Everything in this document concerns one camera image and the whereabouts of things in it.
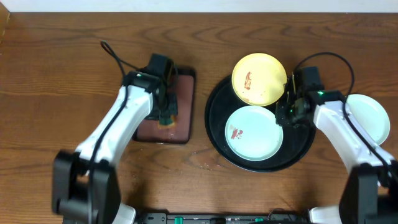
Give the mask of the light blue plate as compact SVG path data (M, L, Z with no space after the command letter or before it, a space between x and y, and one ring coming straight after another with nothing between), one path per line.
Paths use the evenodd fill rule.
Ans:
M347 103L360 125L381 145L391 128L389 116L383 106L375 99L361 94L350 95Z
M229 148L247 161L263 161L274 156L284 140L275 115L260 106L243 106L228 118L225 139Z

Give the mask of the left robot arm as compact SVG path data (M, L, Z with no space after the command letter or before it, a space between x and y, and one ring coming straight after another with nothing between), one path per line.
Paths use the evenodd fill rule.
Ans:
M53 162L52 211L70 223L133 223L136 210L121 201L116 175L120 158L139 125L170 113L169 78L174 62L152 54L149 64L123 75L117 98L75 152Z

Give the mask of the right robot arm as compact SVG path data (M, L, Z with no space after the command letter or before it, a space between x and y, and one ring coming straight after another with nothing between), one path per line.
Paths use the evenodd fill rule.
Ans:
M339 204L309 210L312 223L397 223L397 160L360 125L340 91L324 88L317 67L292 73L275 112L282 127L323 132L348 171Z

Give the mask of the yellow plate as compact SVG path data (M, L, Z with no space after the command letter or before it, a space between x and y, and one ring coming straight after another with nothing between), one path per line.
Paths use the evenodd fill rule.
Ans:
M243 57L234 66L231 82L235 94L245 103L268 106L284 94L287 74L275 57L254 53Z

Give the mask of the green yellow sponge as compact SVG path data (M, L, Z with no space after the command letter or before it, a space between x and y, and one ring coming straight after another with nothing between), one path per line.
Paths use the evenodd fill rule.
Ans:
M175 126L175 115L164 116L159 119L159 129L170 129Z

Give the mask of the light blue plate front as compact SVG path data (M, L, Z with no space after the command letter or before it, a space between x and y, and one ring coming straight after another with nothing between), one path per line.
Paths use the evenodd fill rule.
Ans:
M383 106L375 99L361 94L350 95L347 103L360 125L381 145L391 128L389 116Z

